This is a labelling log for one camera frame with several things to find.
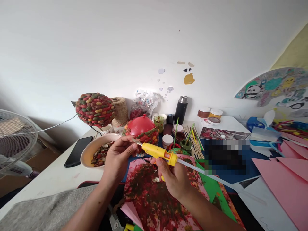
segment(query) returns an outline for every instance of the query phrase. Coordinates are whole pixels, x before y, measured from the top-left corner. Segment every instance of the white cord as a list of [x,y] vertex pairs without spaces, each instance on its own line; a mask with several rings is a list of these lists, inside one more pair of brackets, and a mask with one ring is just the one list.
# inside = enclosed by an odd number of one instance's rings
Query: white cord
[[44,130],[39,130],[38,132],[46,131],[46,130],[48,130],[48,129],[54,128],[54,127],[56,127],[56,126],[59,126],[59,125],[65,123],[65,122],[67,122],[67,121],[73,119],[76,115],[74,115],[72,118],[70,118],[70,119],[68,119],[68,120],[66,120],[66,121],[64,121],[64,122],[62,122],[62,123],[60,123],[60,124],[57,124],[57,125],[55,125],[55,126],[53,126],[53,127],[50,127],[50,128],[46,128],[46,129],[44,129]]
[[70,118],[70,119],[68,119],[68,120],[66,120],[66,121],[64,121],[64,122],[62,122],[62,123],[60,123],[60,124],[57,124],[57,125],[55,125],[55,126],[53,126],[53,127],[50,127],[50,128],[46,128],[46,129],[44,129],[44,130],[39,130],[39,131],[29,132],[29,133],[18,133],[18,134],[4,135],[4,136],[0,136],[0,138],[1,138],[1,137],[5,137],[5,136],[16,136],[16,135],[24,135],[24,134],[30,134],[30,133],[36,133],[36,132],[46,131],[46,130],[48,130],[48,129],[54,128],[54,127],[56,127],[56,126],[59,126],[59,125],[65,123],[65,122],[67,122],[67,121],[73,119],[76,115],[74,115],[72,118]]

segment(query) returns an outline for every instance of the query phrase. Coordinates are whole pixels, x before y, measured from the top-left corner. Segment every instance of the hand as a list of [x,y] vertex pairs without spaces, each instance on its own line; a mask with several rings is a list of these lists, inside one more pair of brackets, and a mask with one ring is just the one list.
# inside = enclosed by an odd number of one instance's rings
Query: hand
[[105,162],[105,169],[100,182],[102,184],[118,185],[124,178],[128,158],[135,156],[138,145],[132,141],[134,136],[120,137],[108,150]]
[[192,188],[189,183],[185,166],[180,163],[176,163],[174,166],[169,166],[161,158],[153,158],[151,160],[152,164],[155,162],[158,166],[159,180],[161,181],[161,176],[164,176],[169,193],[180,201]]

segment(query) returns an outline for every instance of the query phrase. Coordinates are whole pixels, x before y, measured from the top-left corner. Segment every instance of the panda drawing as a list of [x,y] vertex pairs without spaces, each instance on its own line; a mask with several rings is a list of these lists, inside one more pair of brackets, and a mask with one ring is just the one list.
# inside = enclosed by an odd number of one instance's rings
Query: panda drawing
[[246,89],[246,93],[244,94],[242,99],[246,99],[246,98],[253,99],[253,98],[255,98],[261,88],[262,88],[262,85],[251,85],[251,86],[249,86]]

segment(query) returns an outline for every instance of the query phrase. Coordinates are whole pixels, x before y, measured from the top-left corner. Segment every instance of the thermos bottle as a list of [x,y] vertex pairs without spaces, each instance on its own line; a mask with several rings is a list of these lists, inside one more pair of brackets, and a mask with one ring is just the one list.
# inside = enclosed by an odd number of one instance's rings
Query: thermos bottle
[[179,118],[179,125],[183,124],[187,105],[188,105],[187,96],[181,96],[179,101],[177,102],[177,107],[176,107],[175,117],[174,117],[174,124],[176,124],[177,118]]

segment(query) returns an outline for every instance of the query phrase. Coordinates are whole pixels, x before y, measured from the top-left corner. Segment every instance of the twine spool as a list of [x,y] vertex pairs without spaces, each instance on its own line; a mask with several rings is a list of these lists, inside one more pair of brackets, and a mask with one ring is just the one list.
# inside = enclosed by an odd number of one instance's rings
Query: twine spool
[[123,127],[127,124],[128,111],[126,106],[126,100],[123,97],[111,98],[115,106],[115,118],[112,120],[112,124],[115,127]]

